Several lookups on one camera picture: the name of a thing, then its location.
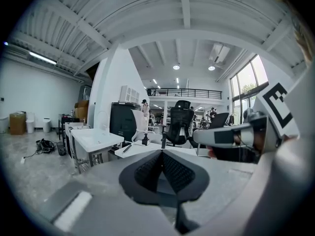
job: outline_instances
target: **ceiling light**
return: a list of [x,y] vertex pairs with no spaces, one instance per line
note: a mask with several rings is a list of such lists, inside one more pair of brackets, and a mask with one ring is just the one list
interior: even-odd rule
[[32,55],[32,56],[35,57],[35,58],[41,59],[41,60],[43,60],[43,61],[46,61],[46,62],[48,62],[48,63],[51,63],[51,64],[53,64],[53,65],[57,64],[57,62],[55,62],[55,61],[53,61],[53,60],[51,60],[51,59],[45,58],[45,57],[43,57],[43,56],[41,56],[41,55],[38,55],[38,54],[36,54],[36,53],[30,52],[30,55]]

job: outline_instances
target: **tree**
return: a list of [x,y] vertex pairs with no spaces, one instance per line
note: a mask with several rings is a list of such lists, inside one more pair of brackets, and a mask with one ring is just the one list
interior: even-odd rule
[[254,89],[255,87],[256,87],[256,85],[254,83],[250,83],[248,85],[245,85],[245,86],[243,86],[241,93],[248,92],[249,90]]

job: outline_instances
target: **recessed light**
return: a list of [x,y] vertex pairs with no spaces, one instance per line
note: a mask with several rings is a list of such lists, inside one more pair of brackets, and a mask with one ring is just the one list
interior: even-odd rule
[[41,60],[46,61],[46,62],[48,62],[48,63],[51,63],[51,64],[53,64],[53,65],[57,64],[57,62],[55,62],[55,61],[53,61],[53,60],[51,60],[51,59],[48,59],[48,58],[46,58],[46,57],[43,57],[43,56],[41,56],[41,55],[38,55],[38,54],[36,54],[36,53],[29,52],[29,54],[30,54],[31,56],[35,57],[35,58],[41,59]]

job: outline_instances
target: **concrete floor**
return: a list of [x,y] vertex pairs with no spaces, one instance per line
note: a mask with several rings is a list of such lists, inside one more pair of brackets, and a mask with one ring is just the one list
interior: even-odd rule
[[26,158],[36,151],[36,141],[44,138],[59,142],[55,131],[12,136],[0,134],[1,165],[14,193],[33,209],[40,205],[57,189],[64,186],[75,174],[70,157],[59,156],[57,148],[51,154],[40,154]]

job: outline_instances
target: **cardboard box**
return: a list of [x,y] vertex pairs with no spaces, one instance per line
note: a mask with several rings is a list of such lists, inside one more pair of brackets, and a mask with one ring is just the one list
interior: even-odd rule
[[74,109],[75,118],[83,119],[85,118],[85,122],[88,119],[88,110],[89,110],[89,101],[81,100],[76,103],[77,108]]
[[16,112],[10,114],[10,134],[23,135],[26,132],[26,113]]

